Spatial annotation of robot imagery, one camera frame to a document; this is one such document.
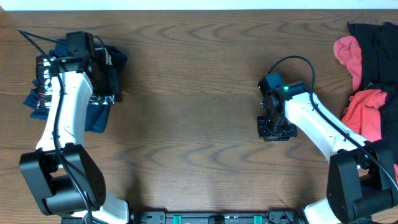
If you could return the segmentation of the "black orange patterned jersey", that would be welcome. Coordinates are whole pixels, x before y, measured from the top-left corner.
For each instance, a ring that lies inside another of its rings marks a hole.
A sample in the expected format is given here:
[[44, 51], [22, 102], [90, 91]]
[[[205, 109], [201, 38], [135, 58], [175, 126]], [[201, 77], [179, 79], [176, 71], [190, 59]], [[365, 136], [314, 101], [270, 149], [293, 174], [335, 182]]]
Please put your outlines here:
[[[115, 104], [116, 98], [121, 91], [120, 78], [127, 62], [127, 56], [114, 46], [100, 44], [95, 45], [96, 57], [101, 60], [104, 57], [104, 50], [107, 50], [108, 59], [100, 63], [100, 70], [106, 78], [106, 90], [100, 95], [92, 95], [89, 105], [110, 106]], [[36, 79], [34, 92], [38, 94], [38, 100], [34, 103], [35, 109], [49, 109], [52, 99], [52, 76], [49, 74], [50, 64], [43, 56], [36, 58]]]

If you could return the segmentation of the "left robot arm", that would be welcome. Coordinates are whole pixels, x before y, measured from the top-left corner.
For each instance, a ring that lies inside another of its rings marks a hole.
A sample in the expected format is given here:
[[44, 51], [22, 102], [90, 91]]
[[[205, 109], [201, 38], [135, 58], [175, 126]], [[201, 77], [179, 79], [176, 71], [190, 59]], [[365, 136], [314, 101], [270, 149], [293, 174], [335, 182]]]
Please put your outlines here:
[[129, 205], [108, 193], [104, 176], [85, 150], [89, 105], [111, 105], [120, 92], [119, 73], [98, 36], [69, 32], [66, 51], [42, 54], [37, 68], [48, 81], [49, 115], [34, 152], [19, 167], [40, 211], [63, 223], [129, 223]]

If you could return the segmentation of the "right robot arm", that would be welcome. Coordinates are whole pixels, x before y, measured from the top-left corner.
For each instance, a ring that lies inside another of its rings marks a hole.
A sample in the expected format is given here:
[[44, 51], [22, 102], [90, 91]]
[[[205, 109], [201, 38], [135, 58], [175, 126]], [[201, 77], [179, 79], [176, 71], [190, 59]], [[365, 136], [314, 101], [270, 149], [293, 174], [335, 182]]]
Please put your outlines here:
[[259, 137], [287, 141], [301, 129], [329, 163], [326, 198], [307, 205], [301, 223], [369, 223], [397, 206], [392, 148], [356, 134], [330, 113], [303, 82], [285, 84], [278, 73], [258, 83], [266, 115], [257, 119]]

